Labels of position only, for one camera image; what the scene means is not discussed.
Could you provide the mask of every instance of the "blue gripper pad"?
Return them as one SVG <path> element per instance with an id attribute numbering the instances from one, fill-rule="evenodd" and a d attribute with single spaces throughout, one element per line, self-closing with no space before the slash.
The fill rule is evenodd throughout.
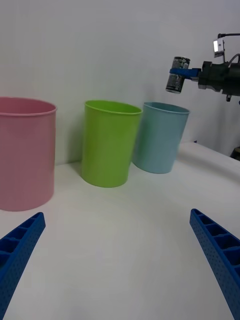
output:
<path id="1" fill-rule="evenodd" d="M 45 226 L 44 214 L 39 212 L 0 240 L 0 320 Z"/>
<path id="2" fill-rule="evenodd" d="M 197 209 L 191 210 L 190 225 L 233 318 L 240 320 L 240 240 Z"/>

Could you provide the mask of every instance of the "metal can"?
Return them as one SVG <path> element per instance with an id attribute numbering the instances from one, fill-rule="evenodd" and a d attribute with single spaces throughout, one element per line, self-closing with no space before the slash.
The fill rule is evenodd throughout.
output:
<path id="1" fill-rule="evenodd" d="M 189 65 L 190 59 L 183 56 L 175 56 L 171 68 L 188 69 Z M 182 91 L 184 79 L 181 75 L 171 73 L 166 84 L 166 91 L 179 94 Z"/>

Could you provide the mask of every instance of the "white wall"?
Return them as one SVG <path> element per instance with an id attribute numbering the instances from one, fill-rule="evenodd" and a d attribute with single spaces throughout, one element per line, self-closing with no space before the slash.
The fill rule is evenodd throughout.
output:
<path id="1" fill-rule="evenodd" d="M 0 95 L 57 105 L 57 163 L 80 157 L 88 99 L 186 107 L 183 139 L 229 154 L 240 144 L 239 100 L 190 81 L 180 95 L 165 87 L 173 57 L 212 61 L 217 34 L 240 31 L 239 12 L 238 0 L 2 0 Z M 240 38 L 225 43 L 228 59 L 240 52 Z"/>

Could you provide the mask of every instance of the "white tabletop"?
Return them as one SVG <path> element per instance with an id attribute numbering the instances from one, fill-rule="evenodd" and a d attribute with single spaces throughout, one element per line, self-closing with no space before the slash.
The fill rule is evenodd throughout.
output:
<path id="1" fill-rule="evenodd" d="M 56 167 L 42 207 L 0 211 L 0 238 L 36 212 L 46 221 L 4 320 L 232 319 L 189 218 L 198 208 L 240 238 L 240 162 L 184 143 L 171 173 L 132 164 L 117 188 L 77 170 Z"/>

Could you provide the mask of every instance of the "cup rim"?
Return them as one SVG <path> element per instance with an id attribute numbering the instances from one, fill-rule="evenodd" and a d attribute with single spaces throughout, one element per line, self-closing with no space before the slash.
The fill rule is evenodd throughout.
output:
<path id="1" fill-rule="evenodd" d="M 172 107 L 175 107 L 177 109 L 179 109 L 179 111 L 171 111 L 171 110 L 166 110 L 166 109 L 163 109 L 163 108 L 157 108 L 157 107 L 154 107 L 150 104 L 159 104 L 159 105 L 167 105 L 167 106 L 172 106 Z M 157 101 L 151 101 L 151 102 L 144 102 L 143 104 L 145 107 L 148 107 L 148 108 L 151 108 L 151 109 L 155 109 L 155 110 L 158 110 L 158 111 L 162 111 L 162 112 L 166 112 L 166 113 L 170 113 L 170 114 L 177 114 L 177 115 L 189 115 L 190 111 L 186 108 L 183 108 L 182 106 L 178 106 L 178 105 L 175 105 L 175 104 L 169 104 L 169 103 L 164 103 L 164 102 L 157 102 Z"/>
<path id="2" fill-rule="evenodd" d="M 102 108 L 98 108 L 95 106 L 92 106 L 91 103 L 98 103 L 98 102 L 106 102 L 106 103 L 113 103 L 113 104 L 119 104 L 119 105 L 125 105 L 125 106 L 129 106 L 131 108 L 133 108 L 135 111 L 134 112 L 124 112 L 124 111 L 114 111 L 114 110 L 104 110 Z M 110 114 L 115 114 L 115 115 L 129 115 L 129 116 L 137 116 L 140 115 L 141 113 L 143 113 L 143 110 L 140 109 L 138 106 L 129 104 L 129 103 L 124 103 L 124 102 L 119 102 L 119 101 L 112 101 L 112 100 L 87 100 L 85 102 L 85 106 L 100 112 L 106 112 L 106 113 L 110 113 Z"/>
<path id="3" fill-rule="evenodd" d="M 43 105 L 48 105 L 49 106 L 49 111 L 44 111 L 44 112 L 33 112 L 32 113 L 18 113 L 18 112 L 4 112 L 1 111 L 0 108 L 0 116 L 5 116 L 5 117 L 37 117 L 37 116 L 45 116 L 45 115 L 51 115 L 54 114 L 57 111 L 57 107 L 47 101 L 43 101 L 40 99 L 32 99 L 32 98 L 25 98 L 25 97 L 18 97 L 18 96 L 0 96 L 0 103 L 4 100 L 16 100 L 17 101 L 26 101 L 26 102 L 37 102 L 41 103 Z"/>

